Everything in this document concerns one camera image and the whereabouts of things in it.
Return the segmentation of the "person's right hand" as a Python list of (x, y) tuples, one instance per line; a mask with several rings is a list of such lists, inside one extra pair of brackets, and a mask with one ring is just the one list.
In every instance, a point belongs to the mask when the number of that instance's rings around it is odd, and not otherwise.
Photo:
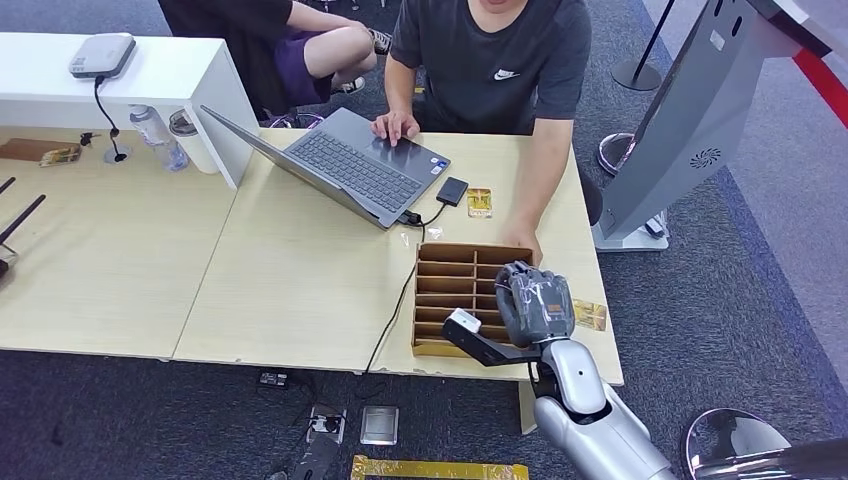
[(411, 139), (417, 136), (420, 126), (410, 111), (391, 110), (371, 123), (371, 131), (376, 137), (395, 147), (402, 138)]

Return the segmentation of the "person's left hand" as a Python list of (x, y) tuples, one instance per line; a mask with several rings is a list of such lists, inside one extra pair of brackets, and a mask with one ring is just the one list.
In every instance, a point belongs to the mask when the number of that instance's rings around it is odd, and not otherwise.
[(543, 252), (536, 232), (530, 226), (507, 225), (502, 232), (502, 243), (505, 246), (530, 250), (534, 266), (539, 266), (543, 259)]

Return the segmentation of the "robot left hand grey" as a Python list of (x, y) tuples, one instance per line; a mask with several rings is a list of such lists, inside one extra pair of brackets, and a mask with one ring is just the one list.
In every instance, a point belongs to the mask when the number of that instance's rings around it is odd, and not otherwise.
[(336, 457), (340, 445), (327, 436), (317, 436), (298, 460), (290, 480), (322, 480)]

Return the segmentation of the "robot right hand grey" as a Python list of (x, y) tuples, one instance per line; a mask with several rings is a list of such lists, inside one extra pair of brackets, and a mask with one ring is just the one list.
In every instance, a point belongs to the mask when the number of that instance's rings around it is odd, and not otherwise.
[(511, 343), (520, 348), (570, 338), (576, 323), (565, 278), (524, 261), (505, 264), (495, 278), (498, 311)]

